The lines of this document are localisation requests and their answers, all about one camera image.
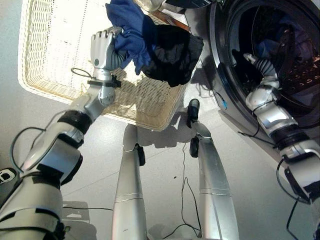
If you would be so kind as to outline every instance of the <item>wheel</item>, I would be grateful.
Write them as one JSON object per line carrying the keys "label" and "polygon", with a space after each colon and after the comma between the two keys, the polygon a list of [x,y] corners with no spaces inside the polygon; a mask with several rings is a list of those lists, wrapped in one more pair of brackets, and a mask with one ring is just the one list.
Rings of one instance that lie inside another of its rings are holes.
{"label": "wheel", "polygon": [[199,108],[200,108],[200,102],[198,99],[194,98],[190,100],[189,105],[188,105],[188,118],[186,121],[186,125],[191,128],[191,121],[194,123],[198,120],[198,113],[199,113]]}
{"label": "wheel", "polygon": [[146,164],[146,157],[145,157],[145,151],[144,148],[140,145],[137,147],[138,155],[139,155],[139,163],[140,167]]}
{"label": "wheel", "polygon": [[199,150],[199,139],[195,136],[190,141],[190,155],[193,158],[198,157],[198,150]]}

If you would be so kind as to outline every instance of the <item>white wicker basket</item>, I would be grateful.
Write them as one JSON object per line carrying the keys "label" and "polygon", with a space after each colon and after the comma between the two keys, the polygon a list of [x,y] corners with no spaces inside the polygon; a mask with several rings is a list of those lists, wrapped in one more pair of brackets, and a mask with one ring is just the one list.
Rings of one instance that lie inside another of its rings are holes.
{"label": "white wicker basket", "polygon": [[[111,27],[106,0],[23,0],[18,47],[18,80],[26,90],[69,104],[86,92],[87,79],[73,67],[93,72],[91,35]],[[151,16],[156,24],[164,24]],[[161,131],[170,123],[187,85],[137,76],[130,63],[113,74],[122,81],[104,115]]]}

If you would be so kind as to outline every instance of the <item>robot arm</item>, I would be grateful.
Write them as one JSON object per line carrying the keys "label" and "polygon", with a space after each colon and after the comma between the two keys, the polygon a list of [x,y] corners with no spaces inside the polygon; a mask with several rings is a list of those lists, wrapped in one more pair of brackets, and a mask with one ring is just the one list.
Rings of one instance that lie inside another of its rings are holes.
{"label": "robot arm", "polygon": [[112,27],[91,38],[93,78],[88,91],[75,99],[60,119],[52,124],[31,149],[22,166],[20,179],[0,208],[1,239],[64,238],[61,223],[60,186],[72,180],[83,157],[78,148],[90,125],[115,100],[119,81],[111,75],[125,59],[114,49]]}
{"label": "robot arm", "polygon": [[311,204],[320,197],[320,147],[284,108],[277,105],[280,83],[272,63],[248,53],[244,57],[264,75],[247,96],[246,105],[287,163],[284,173],[294,193],[301,201]]}

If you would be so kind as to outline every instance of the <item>laundry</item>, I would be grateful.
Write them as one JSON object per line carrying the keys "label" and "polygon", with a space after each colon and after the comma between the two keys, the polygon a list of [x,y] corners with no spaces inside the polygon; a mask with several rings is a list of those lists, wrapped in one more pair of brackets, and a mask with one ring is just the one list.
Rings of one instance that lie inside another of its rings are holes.
{"label": "laundry", "polygon": [[283,26],[285,25],[292,26],[294,30],[295,55],[297,57],[296,60],[299,63],[310,60],[314,55],[312,41],[307,32],[299,24],[294,22],[288,15],[282,17],[277,25],[274,26],[274,28],[278,30],[278,33],[276,36],[274,36],[274,39],[266,38],[257,45],[258,55],[267,59],[271,59],[272,56],[277,55],[278,48],[280,46],[279,39],[282,34]]}
{"label": "laundry", "polygon": [[124,69],[132,60],[135,73],[139,75],[141,67],[150,64],[150,53],[156,48],[156,25],[132,0],[111,0],[105,7],[112,25],[123,28],[114,46],[117,51],[127,51],[121,68]]}
{"label": "laundry", "polygon": [[170,87],[186,84],[201,55],[203,39],[177,26],[156,28],[157,44],[151,62],[141,70],[149,78],[168,82]]}
{"label": "laundry", "polygon": [[132,60],[135,73],[166,81],[171,87],[186,84],[203,48],[203,40],[172,25],[155,25],[132,0],[111,0],[107,16],[123,33],[115,41],[117,51],[127,51],[121,68]]}

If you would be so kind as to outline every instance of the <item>cable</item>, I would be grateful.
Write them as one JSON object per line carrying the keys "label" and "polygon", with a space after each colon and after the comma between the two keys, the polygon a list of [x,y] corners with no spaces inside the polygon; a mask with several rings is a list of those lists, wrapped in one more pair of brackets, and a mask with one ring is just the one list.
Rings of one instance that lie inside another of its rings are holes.
{"label": "cable", "polygon": [[197,206],[197,201],[196,201],[196,197],[195,197],[195,194],[194,192],[192,191],[191,189],[191,186],[189,185],[189,181],[188,181],[188,178],[185,176],[185,172],[186,172],[186,164],[185,164],[185,161],[186,161],[186,153],[185,153],[185,147],[186,147],[186,143],[184,144],[183,148],[182,148],[182,152],[183,152],[183,182],[182,182],[182,188],[181,188],[181,217],[182,217],[182,221],[189,225],[188,223],[186,223],[185,219],[184,219],[184,215],[183,215],[183,209],[184,209],[184,196],[183,196],[183,193],[184,193],[184,188],[185,188],[185,183],[187,183],[187,185],[189,186],[189,189],[192,193],[192,196],[193,196],[193,200],[194,200],[194,205],[195,205],[195,210],[196,210],[196,216],[197,216],[197,220],[198,220],[198,224],[199,224],[199,228],[196,228],[196,227],[193,227],[193,230],[198,230],[198,231],[201,231],[201,224],[200,224],[200,218],[199,218],[199,213],[198,213],[198,206]]}
{"label": "cable", "polygon": [[166,238],[168,238],[168,237],[170,237],[172,234],[174,234],[175,233],[175,231],[178,229],[178,228],[180,228],[181,226],[184,226],[184,225],[187,225],[187,224],[180,224],[179,226],[177,226],[170,234],[168,234],[167,236],[165,236],[164,238],[162,238],[162,239],[166,239]]}
{"label": "cable", "polygon": [[81,207],[73,207],[73,206],[64,206],[64,209],[80,209],[80,210],[92,210],[92,209],[100,209],[100,210],[109,210],[113,211],[111,208],[106,207],[88,207],[88,208],[81,208]]}
{"label": "cable", "polygon": [[291,222],[291,218],[292,218],[292,215],[294,214],[294,211],[296,209],[296,206],[298,204],[298,200],[295,201],[292,209],[291,209],[291,212],[290,212],[290,215],[289,215],[289,218],[288,218],[288,221],[286,222],[286,230],[288,231],[288,233],[295,239],[295,240],[299,240],[290,230],[289,230],[289,225],[290,225],[290,222]]}
{"label": "cable", "polygon": [[260,141],[262,141],[262,142],[264,142],[264,143],[270,144],[270,145],[272,145],[273,147],[275,147],[275,145],[274,145],[272,142],[266,141],[266,140],[264,140],[264,139],[256,136],[256,135],[259,133],[259,130],[260,130],[260,124],[258,123],[258,128],[257,128],[255,134],[250,135],[250,134],[247,134],[247,133],[244,133],[244,132],[241,132],[241,131],[238,131],[238,134],[241,134],[241,135],[246,136],[246,137],[249,137],[249,138],[258,139],[258,140],[260,140]]}
{"label": "cable", "polygon": [[[201,88],[205,91],[208,91],[209,92],[209,96],[202,96],[202,93],[201,93]],[[195,85],[195,89],[198,91],[199,93],[199,97],[202,98],[202,99],[209,99],[209,98],[212,98],[214,97],[214,95],[210,95],[210,89],[209,88],[205,88],[204,86],[202,86],[200,83],[196,84]]]}
{"label": "cable", "polygon": [[[45,130],[47,130],[47,128],[51,125],[51,123],[53,122],[53,120],[55,119],[56,116],[65,113],[67,110],[63,110],[63,111],[59,111],[57,112],[55,115],[53,115],[53,117],[51,118],[51,120],[48,122],[48,124],[44,127]],[[34,147],[36,140],[41,136],[43,132],[41,132],[38,136],[35,137],[35,139],[33,140],[30,150]]]}
{"label": "cable", "polygon": [[278,166],[276,167],[276,171],[275,171],[275,174],[276,174],[276,180],[280,186],[280,188],[292,199],[294,199],[295,201],[298,201],[300,203],[303,203],[303,204],[308,204],[308,202],[305,202],[303,200],[301,200],[301,197],[300,196],[293,196],[292,194],[290,194],[285,188],[284,186],[282,185],[282,183],[280,182],[280,177],[279,177],[279,169],[280,169],[280,166],[281,164],[284,162],[284,158],[281,159],[281,161],[279,162]]}
{"label": "cable", "polygon": [[10,152],[9,152],[10,161],[11,161],[12,165],[15,166],[15,168],[16,168],[20,173],[23,173],[24,171],[17,165],[17,163],[16,163],[16,161],[15,161],[14,149],[15,149],[16,142],[17,142],[18,138],[20,137],[20,135],[21,135],[24,131],[27,131],[27,130],[30,130],[30,129],[39,130],[39,131],[42,131],[42,132],[45,132],[45,131],[46,131],[45,129],[40,128],[40,127],[35,127],[35,126],[26,127],[26,128],[24,128],[24,129],[22,129],[22,130],[14,137],[14,139],[12,140],[12,143],[11,143],[11,146],[10,146]]}
{"label": "cable", "polygon": [[217,99],[215,94],[217,94],[217,95],[220,97],[220,99],[221,99],[221,101],[222,101],[222,105],[223,105],[223,107],[224,107],[224,110],[227,110],[227,108],[228,108],[228,103],[227,103],[227,102],[225,101],[225,99],[221,96],[221,94],[218,93],[216,90],[213,90],[212,92],[213,92],[213,95],[214,95],[215,99]]}
{"label": "cable", "polygon": [[252,47],[252,53],[253,55],[255,56],[255,48],[254,48],[254,41],[253,41],[253,36],[254,36],[254,25],[255,25],[255,21],[256,21],[256,17],[257,17],[257,14],[258,14],[258,11],[260,9],[260,6],[257,8],[256,12],[255,12],[255,15],[254,15],[254,18],[253,18],[253,22],[252,22],[252,28],[251,28],[251,47]]}
{"label": "cable", "polygon": [[[81,77],[86,77],[86,78],[90,78],[90,79],[93,78],[89,72],[87,72],[86,70],[83,70],[83,69],[81,69],[81,68],[73,67],[73,68],[71,68],[70,70],[71,70],[71,72],[72,72],[73,74],[79,75],[79,76],[81,76]],[[80,73],[76,72],[75,70],[84,72],[86,75],[80,74]]]}

